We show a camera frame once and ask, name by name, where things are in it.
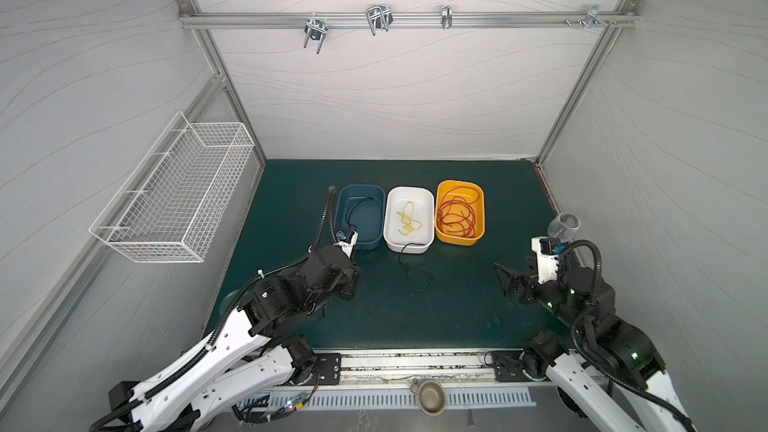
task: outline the white wire basket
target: white wire basket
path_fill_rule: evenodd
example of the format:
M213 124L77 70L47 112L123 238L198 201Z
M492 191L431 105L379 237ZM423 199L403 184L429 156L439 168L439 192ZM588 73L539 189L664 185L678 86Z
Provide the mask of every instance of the white wire basket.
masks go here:
M153 147L165 139L167 149L147 154L90 229L134 262L202 262L254 148L241 122L178 115L183 121L173 120ZM175 123L185 125L171 129ZM146 179L131 188L142 169Z

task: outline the clear plastic cup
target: clear plastic cup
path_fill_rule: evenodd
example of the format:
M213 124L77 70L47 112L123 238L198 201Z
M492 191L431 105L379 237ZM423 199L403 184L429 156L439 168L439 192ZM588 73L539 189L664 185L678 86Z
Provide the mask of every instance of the clear plastic cup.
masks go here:
M563 242L572 242L576 239L576 232L581 225L577 216L570 212L563 212L555 217L547 227L547 235L553 238L559 238Z

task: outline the red cable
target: red cable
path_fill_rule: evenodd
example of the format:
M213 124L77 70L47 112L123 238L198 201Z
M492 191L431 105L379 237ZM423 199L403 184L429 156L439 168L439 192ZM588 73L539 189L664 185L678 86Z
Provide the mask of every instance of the red cable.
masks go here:
M477 194L475 200L472 202L467 202L466 198L458 196L451 198L450 200L446 200L446 196L448 194L460 188L468 188L475 191ZM440 205L437 209L436 225L438 230L443 234L453 235L456 237L475 237L477 213L475 212L475 209L471 207L471 205L476 203L479 199L480 191L474 187L458 186L448 190L445 194L442 195L442 198L440 199ZM452 210L453 207L459 208L458 212L465 213L456 213ZM446 220L448 217L457 218L458 220Z

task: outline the metal clamp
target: metal clamp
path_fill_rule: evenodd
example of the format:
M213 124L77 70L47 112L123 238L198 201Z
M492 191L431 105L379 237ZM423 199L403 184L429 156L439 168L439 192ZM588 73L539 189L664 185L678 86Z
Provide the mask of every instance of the metal clamp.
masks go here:
M366 18L371 27L371 34L374 36L376 35L376 28L389 32L389 24L392 23L392 9L388 5L374 5L366 10Z
M320 42L317 43L316 53L320 53L322 42L325 40L326 34L328 34L328 27L326 27L326 24L313 17L308 19L306 24L304 24L304 32L306 32L306 37L304 37L304 48L306 48L306 44L310 42L310 38L312 40L319 40Z
M640 0L625 0L621 7L621 12L627 15L635 15L638 12L638 2Z
M584 29L588 29L591 26L603 26L603 27L610 27L611 25L616 25L615 22L610 20L609 22L606 22L605 20L602 20L598 17L598 6L593 6L590 8L590 10L587 11L587 15L579 21L581 24L581 27Z
M191 0L176 0L176 5L179 7L179 17L192 17L194 14Z
M442 28L450 29L453 25L453 7L450 5L442 6Z

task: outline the dark green table surface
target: dark green table surface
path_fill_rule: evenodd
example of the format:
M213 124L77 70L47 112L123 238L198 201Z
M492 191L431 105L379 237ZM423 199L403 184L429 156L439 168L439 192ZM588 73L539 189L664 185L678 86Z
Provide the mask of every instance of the dark green table surface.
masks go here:
M546 328L564 335L542 306L504 299L492 270L494 262L524 270L531 237L545 235L554 216L533 165L517 161L268 161L208 329L222 298L257 269L306 251L328 186L377 184L385 192L414 186L434 194L449 178L474 182L485 193L485 235L478 243L462 247L435 238L426 253L404 254L409 267L432 271L434 285L420 294L408 288L398 255L382 239L355 255L362 275L354 300L331 298L322 320L307 319L295 332L313 348L514 348Z

